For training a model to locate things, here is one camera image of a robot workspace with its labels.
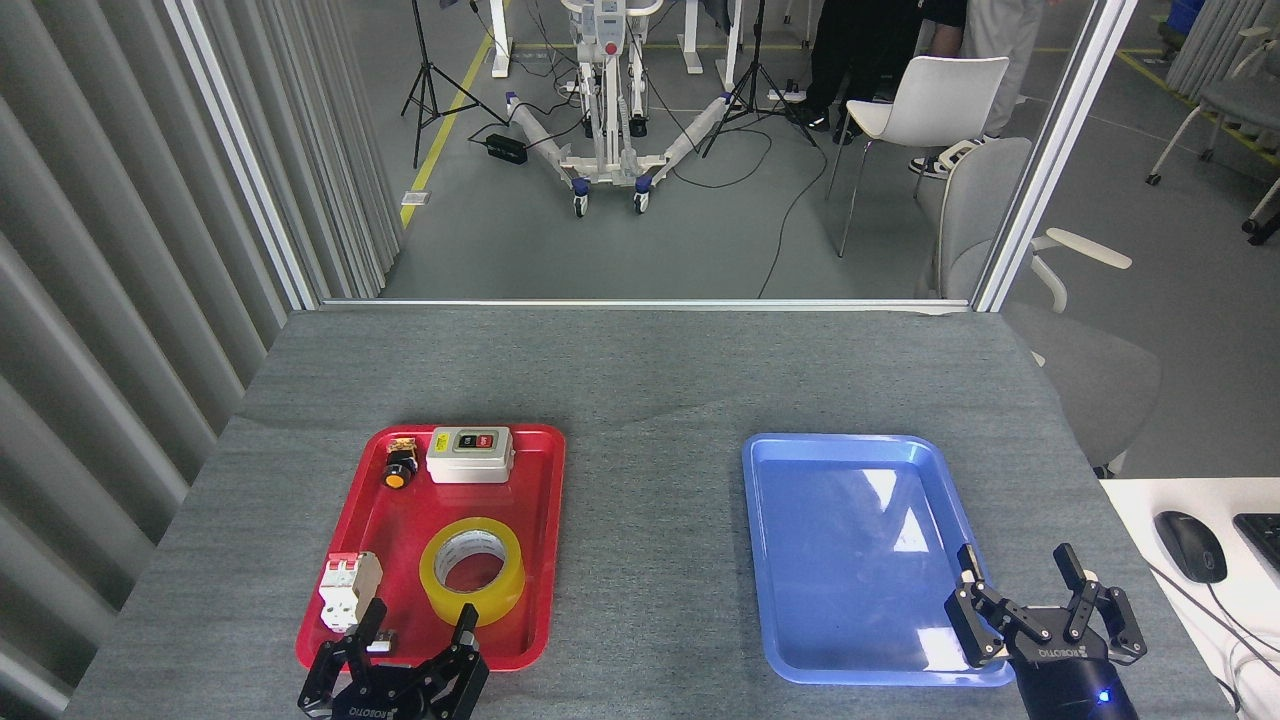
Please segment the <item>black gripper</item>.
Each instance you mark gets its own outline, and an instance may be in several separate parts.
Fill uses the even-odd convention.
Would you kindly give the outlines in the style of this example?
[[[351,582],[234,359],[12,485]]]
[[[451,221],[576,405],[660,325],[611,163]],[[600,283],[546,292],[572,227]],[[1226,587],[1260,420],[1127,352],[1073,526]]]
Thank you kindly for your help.
[[[1085,570],[1070,543],[1057,546],[1053,560],[1071,591],[1068,620],[1062,639],[1038,644],[1041,623],[987,582],[973,544],[960,546],[961,574],[945,611],[966,662],[984,667],[1006,657],[1010,646],[1010,664],[1030,719],[1137,719],[1111,662],[1133,665],[1148,651],[1128,594]],[[1103,620],[1108,644],[1098,633],[1087,632],[1094,611]]]
[[[367,648],[385,615],[385,602],[374,598],[353,629],[319,646],[298,707],[310,717],[470,717],[489,675],[474,634],[475,605],[463,605],[449,647],[416,669],[371,664]],[[343,666],[349,669],[351,683],[334,698]]]

